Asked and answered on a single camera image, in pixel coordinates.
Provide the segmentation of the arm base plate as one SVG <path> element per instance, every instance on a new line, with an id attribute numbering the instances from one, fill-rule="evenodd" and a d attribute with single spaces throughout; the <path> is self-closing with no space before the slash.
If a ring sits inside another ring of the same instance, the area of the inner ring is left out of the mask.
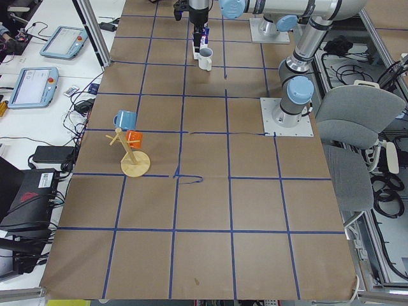
<path id="1" fill-rule="evenodd" d="M 267 136 L 314 136 L 306 105 L 297 115 L 289 115 L 281 109 L 281 98 L 261 98 L 260 105 Z"/>
<path id="2" fill-rule="evenodd" d="M 264 18 L 250 18 L 250 30 L 253 43 L 289 44 L 288 32 L 277 30 L 273 22 Z"/>

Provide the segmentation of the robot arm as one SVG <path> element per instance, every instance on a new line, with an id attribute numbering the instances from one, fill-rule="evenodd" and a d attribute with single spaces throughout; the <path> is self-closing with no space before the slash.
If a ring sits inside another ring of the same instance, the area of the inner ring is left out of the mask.
<path id="1" fill-rule="evenodd" d="M 333 21 L 357 14 L 366 1 L 219 1 L 223 17 L 236 19 L 244 13 L 308 17 L 308 24 L 293 51 L 279 66 L 283 97 L 272 111 L 273 120 L 284 128 L 295 127 L 302 110 L 314 93 L 312 82 L 304 76 L 317 48 Z"/>
<path id="2" fill-rule="evenodd" d="M 266 13 L 263 15 L 263 21 L 259 29 L 265 36 L 272 36 L 291 31 L 297 25 L 297 22 L 298 17 L 296 15 Z"/>

